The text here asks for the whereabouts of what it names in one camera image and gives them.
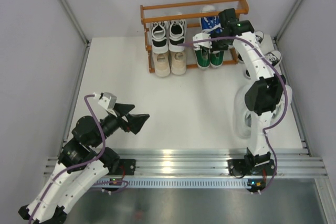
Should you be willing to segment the blue sneaker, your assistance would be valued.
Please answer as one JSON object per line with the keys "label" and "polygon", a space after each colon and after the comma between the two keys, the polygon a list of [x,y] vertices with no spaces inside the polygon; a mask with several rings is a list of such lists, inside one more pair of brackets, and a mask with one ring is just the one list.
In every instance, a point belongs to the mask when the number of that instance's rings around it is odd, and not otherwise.
{"label": "blue sneaker", "polygon": [[[201,13],[211,13],[215,12],[216,8],[214,5],[206,5],[201,9]],[[208,16],[200,18],[200,26],[203,33],[207,34],[220,34],[222,32],[222,27],[220,25],[218,16]]]}
{"label": "blue sneaker", "polygon": [[222,27],[237,20],[236,10],[234,8],[225,9],[218,13],[219,21]]}

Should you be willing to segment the green sneaker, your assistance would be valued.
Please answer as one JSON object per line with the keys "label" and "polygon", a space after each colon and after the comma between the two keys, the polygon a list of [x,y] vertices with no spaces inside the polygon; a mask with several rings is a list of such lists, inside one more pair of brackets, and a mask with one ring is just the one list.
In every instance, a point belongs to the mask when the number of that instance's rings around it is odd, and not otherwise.
{"label": "green sneaker", "polygon": [[212,68],[218,68],[223,64],[224,51],[211,52],[209,54],[210,66]]}
{"label": "green sneaker", "polygon": [[208,49],[200,47],[199,49],[194,50],[197,66],[205,70],[210,67],[210,59]]}

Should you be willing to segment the white sneaker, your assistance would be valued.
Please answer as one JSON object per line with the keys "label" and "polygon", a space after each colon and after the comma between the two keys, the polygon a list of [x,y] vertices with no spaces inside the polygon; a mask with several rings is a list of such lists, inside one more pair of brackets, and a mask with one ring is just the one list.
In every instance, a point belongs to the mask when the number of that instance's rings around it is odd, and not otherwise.
{"label": "white sneaker", "polygon": [[235,134],[243,139],[251,136],[251,112],[245,104],[245,94],[251,85],[242,86],[234,98],[233,126]]}
{"label": "white sneaker", "polygon": [[292,88],[289,85],[285,85],[287,97],[285,98],[285,93],[282,94],[279,103],[276,105],[276,109],[273,112],[273,119],[281,117],[284,111],[287,111],[292,102]]}

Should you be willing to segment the black white-striped sneaker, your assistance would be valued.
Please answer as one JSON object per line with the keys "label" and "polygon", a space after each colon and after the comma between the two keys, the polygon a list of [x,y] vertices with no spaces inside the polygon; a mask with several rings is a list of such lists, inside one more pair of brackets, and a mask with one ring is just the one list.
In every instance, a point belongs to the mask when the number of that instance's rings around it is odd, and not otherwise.
{"label": "black white-striped sneaker", "polygon": [[185,43],[186,37],[186,20],[169,21],[169,50],[171,52],[182,52],[185,47],[180,44]]}
{"label": "black white-striped sneaker", "polygon": [[150,34],[152,40],[152,50],[155,54],[164,54],[168,52],[166,22],[150,23]]}

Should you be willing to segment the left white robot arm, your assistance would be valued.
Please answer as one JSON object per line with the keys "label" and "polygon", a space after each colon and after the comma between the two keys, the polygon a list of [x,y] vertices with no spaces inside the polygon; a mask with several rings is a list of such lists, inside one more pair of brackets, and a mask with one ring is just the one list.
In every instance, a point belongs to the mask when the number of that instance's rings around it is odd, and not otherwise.
{"label": "left white robot arm", "polygon": [[116,103],[103,119],[94,113],[81,117],[47,183],[30,204],[20,207],[19,215],[29,223],[64,223],[73,205],[100,178],[123,174],[123,159],[106,140],[117,130],[139,133],[150,116],[131,114],[134,107]]}

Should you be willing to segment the beige sneaker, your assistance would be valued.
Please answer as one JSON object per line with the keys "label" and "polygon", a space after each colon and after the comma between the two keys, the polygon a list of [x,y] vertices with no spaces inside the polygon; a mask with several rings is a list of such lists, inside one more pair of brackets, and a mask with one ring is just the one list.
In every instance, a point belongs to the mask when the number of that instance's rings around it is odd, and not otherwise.
{"label": "beige sneaker", "polygon": [[169,63],[169,52],[163,54],[153,53],[152,57],[154,62],[155,74],[160,78],[167,77],[171,72]]}
{"label": "beige sneaker", "polygon": [[186,53],[171,52],[171,71],[175,75],[183,75],[186,72]]}

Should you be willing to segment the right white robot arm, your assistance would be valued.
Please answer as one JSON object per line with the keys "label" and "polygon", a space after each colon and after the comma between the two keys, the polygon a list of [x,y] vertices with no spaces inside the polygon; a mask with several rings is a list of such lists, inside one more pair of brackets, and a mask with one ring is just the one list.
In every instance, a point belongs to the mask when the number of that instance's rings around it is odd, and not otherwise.
{"label": "right white robot arm", "polygon": [[268,132],[285,117],[291,97],[286,78],[262,53],[256,32],[248,20],[239,20],[233,8],[219,14],[222,33],[215,36],[217,46],[233,48],[243,60],[250,84],[240,88],[235,97],[234,122],[238,135],[248,139],[244,158],[234,161],[234,176],[259,175],[276,169],[277,161]]}

